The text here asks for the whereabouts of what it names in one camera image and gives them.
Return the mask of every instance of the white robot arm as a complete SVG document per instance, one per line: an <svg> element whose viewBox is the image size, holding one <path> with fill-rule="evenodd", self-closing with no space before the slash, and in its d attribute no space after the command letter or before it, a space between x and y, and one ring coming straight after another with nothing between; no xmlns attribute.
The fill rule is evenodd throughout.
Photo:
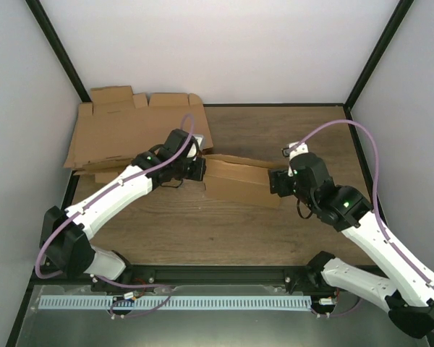
<svg viewBox="0 0 434 347"><path fill-rule="evenodd" d="M128 261L114 251L92 246L90 240L124 207L160 185L172 179L203 180L205 160L197 157L197 153L203 146L204 137L194 135L186 145L187 137L188 133L175 129L164 145L138 155L118 177L95 194L64 211L57 207L48 210L43 222L42 248L46 239L64 221L71 221L44 249L45 255L68 278L89 273L109 280L129 282L129 273L125 271ZM182 154L170 164L163 165L183 146L186 147Z"/></svg>
<svg viewBox="0 0 434 347"><path fill-rule="evenodd" d="M335 185L323 160L309 153L306 144L291 143L284 155L289 156L289 168L269 171L271 192L297 197L323 223L363 249L387 276L373 275L321 252L308 264L316 278L374 303L414 338L432 331L434 272L386 226L381 230L371 204L358 190Z"/></svg>

